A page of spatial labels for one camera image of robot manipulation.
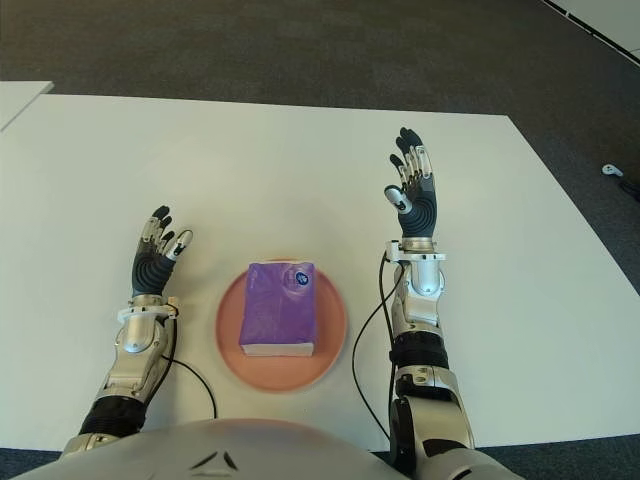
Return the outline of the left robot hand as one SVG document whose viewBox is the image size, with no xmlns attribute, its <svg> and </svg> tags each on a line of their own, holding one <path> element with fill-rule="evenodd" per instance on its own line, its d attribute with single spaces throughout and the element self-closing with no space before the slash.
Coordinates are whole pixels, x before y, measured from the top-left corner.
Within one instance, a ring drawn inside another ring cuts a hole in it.
<svg viewBox="0 0 640 480">
<path fill-rule="evenodd" d="M 167 231 L 172 222 L 170 208 L 158 207 L 145 222 L 138 240 L 132 270 L 132 296 L 162 296 L 178 258 L 193 239 L 185 229 L 176 234 Z"/>
</svg>

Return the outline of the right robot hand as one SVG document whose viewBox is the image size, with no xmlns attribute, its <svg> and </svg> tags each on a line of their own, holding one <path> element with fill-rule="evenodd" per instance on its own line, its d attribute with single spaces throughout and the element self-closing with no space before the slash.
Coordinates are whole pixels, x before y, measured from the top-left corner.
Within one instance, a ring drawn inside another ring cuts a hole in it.
<svg viewBox="0 0 640 480">
<path fill-rule="evenodd" d="M 400 154 L 391 154 L 389 161 L 400 184 L 386 186 L 384 195 L 397 212 L 403 238 L 431 238 L 437 222 L 437 197 L 426 146 L 406 127 L 400 128 L 395 142 Z"/>
</svg>

